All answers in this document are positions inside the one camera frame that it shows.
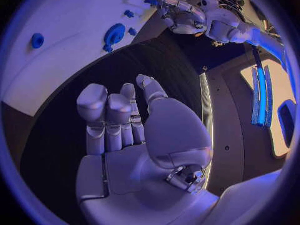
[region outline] white surface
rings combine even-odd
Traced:
[[[21,15],[23,26],[14,31],[7,50],[1,97],[30,116],[69,77],[107,54],[104,36],[111,26],[126,27],[115,51],[129,45],[134,37],[128,30],[139,32],[156,10],[144,0],[31,0],[25,6],[29,12]],[[137,16],[124,16],[126,10]],[[30,45],[34,33],[45,37],[39,49]]]
[[[272,124],[270,127],[270,133],[273,141],[273,153],[276,158],[281,158],[284,156],[290,149],[286,146],[283,132],[281,129],[279,117],[278,117],[278,108],[286,100],[291,99],[294,103],[296,100],[293,95],[289,75],[284,71],[282,66],[270,59],[262,61],[262,66],[268,66],[270,70],[272,88],[273,88],[273,116]],[[253,90],[253,77],[252,77],[252,68],[254,66],[248,67],[242,70],[240,73],[243,78],[247,81],[249,86]]]

